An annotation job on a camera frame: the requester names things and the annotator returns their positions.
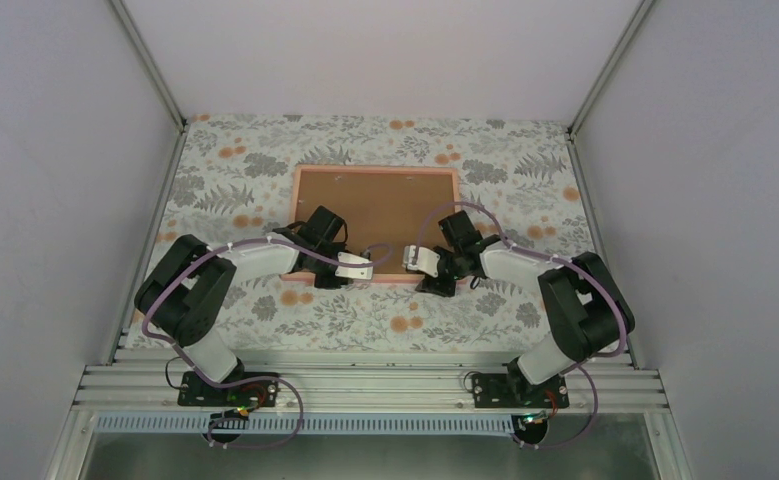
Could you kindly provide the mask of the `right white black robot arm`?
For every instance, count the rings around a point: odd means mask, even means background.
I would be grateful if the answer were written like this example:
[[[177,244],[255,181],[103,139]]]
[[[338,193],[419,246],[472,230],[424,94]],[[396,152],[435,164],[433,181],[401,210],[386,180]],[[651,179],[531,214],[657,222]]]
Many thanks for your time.
[[[598,254],[564,259],[524,248],[501,233],[484,236],[464,211],[438,226],[445,247],[415,243],[404,249],[404,268],[423,276],[417,291],[448,298],[465,278],[539,288],[550,332],[511,360],[496,380],[497,392],[506,392],[517,406],[532,406],[564,373],[610,346],[617,352],[626,346],[635,318]]]

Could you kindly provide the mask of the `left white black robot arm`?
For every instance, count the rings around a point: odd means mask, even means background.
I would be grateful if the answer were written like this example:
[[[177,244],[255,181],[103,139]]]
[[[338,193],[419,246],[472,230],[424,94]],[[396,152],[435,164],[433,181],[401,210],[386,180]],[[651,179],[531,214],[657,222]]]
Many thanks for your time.
[[[307,221],[217,249],[193,235],[181,236],[135,295],[143,333],[167,342],[204,380],[203,390],[214,402],[235,402],[243,391],[244,368],[215,330],[237,272],[229,254],[241,255],[254,278],[308,271],[321,288],[369,280],[369,258],[349,252],[336,238],[346,229],[341,217],[320,206]]]

